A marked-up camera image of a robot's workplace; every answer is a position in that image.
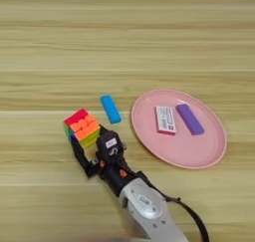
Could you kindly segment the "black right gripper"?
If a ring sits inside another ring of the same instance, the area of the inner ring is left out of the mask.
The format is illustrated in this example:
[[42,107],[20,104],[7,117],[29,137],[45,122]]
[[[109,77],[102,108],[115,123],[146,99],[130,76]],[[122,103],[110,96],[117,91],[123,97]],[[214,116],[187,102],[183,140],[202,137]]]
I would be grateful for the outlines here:
[[[100,135],[107,132],[109,130],[100,124]],[[122,153],[109,156],[97,151],[96,162],[92,162],[88,161],[83,148],[74,136],[71,137],[70,143],[74,156],[86,176],[91,178],[97,175],[110,187],[116,197],[119,197],[122,190],[135,179],[145,179],[145,175],[141,171],[134,172],[129,168]]]

